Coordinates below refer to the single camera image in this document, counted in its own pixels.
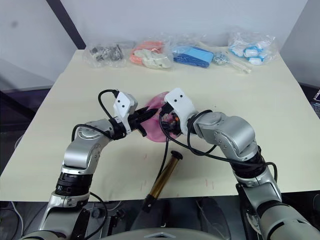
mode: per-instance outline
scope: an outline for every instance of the table surface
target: table surface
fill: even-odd
[[[171,70],[154,70],[130,63],[92,69],[83,63],[82,53],[75,52],[13,153],[0,177],[0,200],[49,200],[74,125],[106,117],[97,100],[104,89],[130,93],[143,107],[161,92],[182,88],[198,111],[240,116],[252,125],[264,159],[278,167],[282,192],[320,189],[320,120],[281,57],[244,74],[214,64],[207,69],[175,64]],[[114,98],[105,96],[103,101],[113,112]],[[186,136],[178,139],[185,142]],[[202,150],[210,148],[197,137],[192,142]],[[111,142],[101,153],[90,190],[105,201],[144,199],[164,149],[164,143],[151,142],[137,131]],[[237,195],[228,163],[193,155],[172,142],[171,150],[184,158],[161,198]],[[220,149],[214,153],[223,156]]]

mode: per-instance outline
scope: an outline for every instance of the white and blue items in bag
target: white and blue items in bag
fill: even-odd
[[[209,67],[214,54],[196,46],[176,46],[172,49],[173,61],[181,64]]]
[[[279,53],[274,36],[260,32],[232,32],[228,48],[234,55],[260,66],[273,60]]]

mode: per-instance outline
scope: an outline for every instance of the floor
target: floor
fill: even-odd
[[[302,88],[307,96],[308,100],[311,102],[312,95],[315,89],[312,88]],[[48,90],[43,90],[41,92],[37,91],[35,93],[30,93],[30,97],[21,98],[15,96],[16,99],[25,103],[27,107],[37,110],[44,97],[48,93]],[[5,111],[5,118],[1,117],[1,133],[0,133],[0,174],[3,172],[7,162],[9,161],[12,153],[14,152],[14,145],[18,138],[22,136],[28,126],[28,120],[23,116],[19,116],[16,112],[12,112],[6,106],[1,106],[1,113]],[[5,130],[3,128],[3,123],[7,127],[12,120],[16,121],[13,127],[9,126],[10,130]],[[317,192],[302,192],[302,193],[286,193],[283,196],[283,200],[293,207],[298,209],[301,214],[303,214],[309,221],[320,226],[320,220],[318,215],[314,215],[315,209],[320,211],[320,197]],[[201,200],[200,198],[171,198],[165,199],[166,204],[170,206],[170,211],[166,218],[166,227],[176,227],[176,228],[188,228],[195,230],[203,230],[203,218],[201,216],[202,212],[199,209],[196,201]],[[246,239],[245,230],[243,227],[241,214],[240,214],[240,202],[238,196],[219,196],[210,199],[205,199],[206,201],[214,201],[215,209],[208,212],[208,216],[214,213],[214,216],[224,216],[227,221],[227,226],[230,231],[231,239],[233,240],[244,240]],[[112,209],[118,205],[119,202],[108,202],[107,207]],[[18,221],[17,216],[12,210],[12,204],[10,202],[0,202],[0,239],[1,240],[17,240],[20,236],[26,235],[37,230],[39,223],[44,214],[45,208],[47,206],[46,202],[15,202],[17,210],[20,212],[23,221],[23,233],[21,232],[21,223]],[[123,231],[128,231],[133,227],[137,227],[135,220],[140,212],[142,206],[142,200],[130,200],[122,201],[120,205],[115,209],[108,211],[109,216],[121,216],[116,227],[113,228],[112,233],[120,233]],[[98,203],[89,203],[86,208],[91,211],[99,211],[100,206]],[[103,217],[90,218],[87,232],[90,233],[101,224]],[[97,233],[92,239],[100,238],[100,233]]]

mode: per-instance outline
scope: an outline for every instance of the blue object in bag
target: blue object in bag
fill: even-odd
[[[209,67],[214,57],[212,52],[195,46],[177,46],[172,53],[175,62],[202,68]]]

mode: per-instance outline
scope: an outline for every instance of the white wall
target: white wall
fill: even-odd
[[[238,25],[278,37],[282,47],[307,0],[62,0],[83,40],[154,33],[208,34],[226,46]]]
[[[0,89],[52,85],[76,47],[45,0],[0,0]]]
[[[291,34],[281,56],[295,79],[320,88],[320,0],[309,0]]]

